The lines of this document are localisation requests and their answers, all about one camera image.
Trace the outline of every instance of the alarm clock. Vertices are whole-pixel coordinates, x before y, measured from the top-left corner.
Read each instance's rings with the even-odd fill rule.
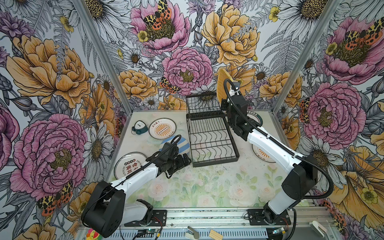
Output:
[[[132,127],[132,131],[136,132],[137,135],[140,135],[148,131],[148,127],[143,121],[137,121],[135,126]]]

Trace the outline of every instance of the black metal dish rack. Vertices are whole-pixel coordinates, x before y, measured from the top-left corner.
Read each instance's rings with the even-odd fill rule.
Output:
[[[216,93],[188,95],[186,103],[193,167],[238,161],[240,155]]]

